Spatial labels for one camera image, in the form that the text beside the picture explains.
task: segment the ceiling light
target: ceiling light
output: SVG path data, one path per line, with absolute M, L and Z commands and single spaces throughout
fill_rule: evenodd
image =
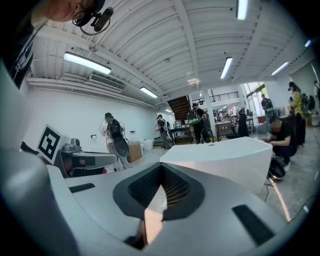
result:
M 144 93 L 150 95 L 150 96 L 153 97 L 153 98 L 158 98 L 157 95 L 155 95 L 153 92 L 149 91 L 149 90 L 148 90 L 146 87 L 144 87 L 144 86 L 141 87 L 140 90 L 143 91 Z
M 289 63 L 285 62 L 283 63 L 279 68 L 277 68 L 275 71 L 273 71 L 273 73 L 271 74 L 271 76 L 276 75 L 277 73 L 279 73 L 282 69 L 284 69 Z
M 224 79 L 226 77 L 226 74 L 231 66 L 232 60 L 233 60 L 232 57 L 226 58 L 220 79 Z
M 73 62 L 73 63 L 77 63 L 79 65 L 86 66 L 88 68 L 91 68 L 93 70 L 99 71 L 104 74 L 109 74 L 111 72 L 111 68 L 109 68 L 105 65 L 102 65 L 96 61 L 89 59 L 89 58 L 82 57 L 80 55 L 77 55 L 77 54 L 74 54 L 74 53 L 71 53 L 68 51 L 66 51 L 64 53 L 63 59 L 68 62 Z
M 247 15 L 248 0 L 236 1 L 236 17 L 238 20 L 245 20 Z
M 311 40 L 308 40 L 308 42 L 305 43 L 304 47 L 308 47 L 311 44 Z

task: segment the window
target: window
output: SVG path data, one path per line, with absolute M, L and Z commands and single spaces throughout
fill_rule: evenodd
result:
M 261 106 L 262 94 L 264 94 L 266 98 L 269 98 L 267 88 L 264 84 L 264 82 L 249 82 L 243 84 L 247 94 L 249 109 L 250 111 L 255 112 L 257 117 L 265 115 L 265 111 Z
M 233 112 L 234 112 L 234 113 L 237 113 L 237 109 L 238 109 L 237 105 L 235 105 L 235 106 L 233 106 L 233 107 L 230 107 L 230 108 L 229 108 L 229 113 L 230 113 L 230 115 L 232 115 Z

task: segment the microphone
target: microphone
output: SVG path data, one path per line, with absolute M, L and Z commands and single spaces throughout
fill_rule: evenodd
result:
M 101 17 L 98 19 L 97 23 L 94 25 L 94 31 L 100 32 L 113 14 L 114 9 L 112 7 L 108 7 L 107 9 L 105 9 Z

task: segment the staircase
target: staircase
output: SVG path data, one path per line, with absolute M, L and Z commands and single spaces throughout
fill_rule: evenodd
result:
M 181 120 L 184 124 L 187 114 L 191 110 L 187 96 L 169 100 L 168 103 L 174 113 L 175 120 Z
M 172 140 L 167 136 L 166 140 L 168 141 L 169 145 L 172 147 Z M 153 147 L 161 147 L 164 140 L 161 137 L 155 138 L 153 141 Z

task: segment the air conditioner unit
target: air conditioner unit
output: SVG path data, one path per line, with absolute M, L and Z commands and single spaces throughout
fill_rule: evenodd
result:
M 113 78 L 105 78 L 103 76 L 92 73 L 89 76 L 89 81 L 93 83 L 97 83 L 102 86 L 106 86 L 109 88 L 117 88 L 118 90 L 124 91 L 126 88 L 125 84 L 122 84 L 120 81 Z

